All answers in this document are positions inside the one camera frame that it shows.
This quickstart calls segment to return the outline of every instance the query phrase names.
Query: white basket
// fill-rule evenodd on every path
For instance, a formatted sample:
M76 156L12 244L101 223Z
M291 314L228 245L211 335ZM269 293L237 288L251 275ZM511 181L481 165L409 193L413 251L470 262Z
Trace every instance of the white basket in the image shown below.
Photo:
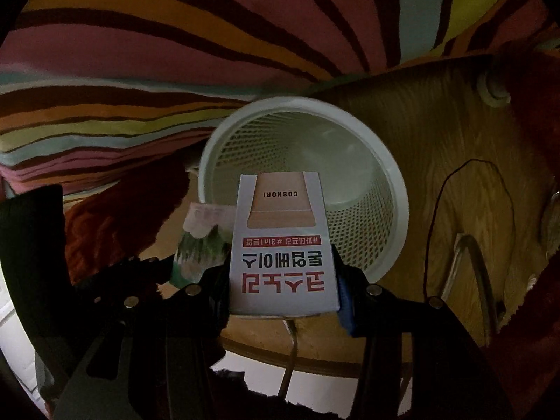
M402 175L383 142L348 112L309 98L259 100L235 111L202 154L201 202L235 205L241 174L319 173L332 243L371 283L393 266L408 228Z

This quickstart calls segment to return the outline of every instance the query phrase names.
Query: thin black wire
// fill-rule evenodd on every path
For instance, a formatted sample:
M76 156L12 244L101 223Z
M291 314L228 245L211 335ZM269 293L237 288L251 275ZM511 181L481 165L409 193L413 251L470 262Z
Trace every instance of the thin black wire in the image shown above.
M507 197L510 199L510 204L511 204L511 219L512 219L512 226L513 226L513 244L512 244L512 249L511 249L511 254L510 254L510 265L511 265L511 258L513 256L513 249L515 248L515 237L516 237L516 230L515 230L515 210L513 208L513 199L511 198L511 194L508 190L508 187L506 186L506 181L503 179L502 174L500 173L498 166L496 164L494 164L492 161L486 161L486 160L479 160L478 158L471 158L468 161L464 162L463 164L461 164L457 169L455 169L452 173L450 173L449 175L447 175L447 177L445 178L445 180L443 181L443 184L441 185L441 189L439 194L437 195L437 199L436 199L436 205L433 208L433 215L432 215L432 222L429 225L429 230L428 230L428 238L426 241L426 257L424 259L424 283L423 283L423 291L424 291L424 301L428 301L428 260L429 260L429 244L430 241L432 239L432 234L433 234L433 227L436 224L436 216L437 216L437 212L438 212L438 207L440 204L440 199L441 196L443 194L443 190L445 189L445 185L447 184L447 182L449 181L449 179L451 177L453 177L453 175L457 174L461 169L463 169L464 167L466 167L467 165L469 165L472 162L481 162L483 164L488 164L490 166L492 166L492 168L494 169L494 171L498 174L499 179L502 183L503 189L507 194Z

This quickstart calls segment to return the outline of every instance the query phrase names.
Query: striped blanket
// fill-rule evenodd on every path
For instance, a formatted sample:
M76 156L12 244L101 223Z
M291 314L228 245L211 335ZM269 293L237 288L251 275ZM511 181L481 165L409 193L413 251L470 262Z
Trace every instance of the striped blanket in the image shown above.
M29 0L0 47L0 175L75 203L253 99L558 37L541 0Z

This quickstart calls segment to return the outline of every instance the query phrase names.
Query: wooden surface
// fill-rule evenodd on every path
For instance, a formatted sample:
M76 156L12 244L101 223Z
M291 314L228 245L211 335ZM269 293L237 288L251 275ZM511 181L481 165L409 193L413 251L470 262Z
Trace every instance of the wooden surface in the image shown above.
M529 278L546 266L538 240L540 216L552 188L544 160L523 139L509 108L492 109L474 88L485 58L421 65L341 86L320 95L366 123L396 159L407 186L410 222L399 259L380 284L398 297L422 300L426 238L445 177L470 158L494 162L513 200L513 213L499 175L471 163L447 184L432 236L428 293L444 280L459 232L480 244L494 295L504 300L506 320L522 303ZM144 255L174 252L190 200L188 194ZM468 258L448 304L475 340L484 342L481 309ZM299 368L358 376L364 341L349 338L335 314L297 319ZM290 339L282 321L232 317L222 333L226 348L283 366ZM405 345L405 357L410 346Z

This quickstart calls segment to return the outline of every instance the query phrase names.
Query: silver bolt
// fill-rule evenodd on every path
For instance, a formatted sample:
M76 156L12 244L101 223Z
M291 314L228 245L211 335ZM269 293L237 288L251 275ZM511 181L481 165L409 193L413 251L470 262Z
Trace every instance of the silver bolt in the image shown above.
M198 295L202 292L202 287L200 285L188 285L185 288L185 293L189 296L189 297L194 297L195 295Z
M378 297L383 293L383 288L379 285L369 285L366 287L366 292L372 297Z
M127 298L124 300L124 305L125 305L127 308L134 308L134 307L135 307L136 305L138 305L139 303L140 303L140 300L138 299L138 297L134 297L134 296L127 297Z
M432 308L436 308L436 310L438 310L443 307L443 300L439 299L438 297L432 297L431 299L428 300L428 304Z

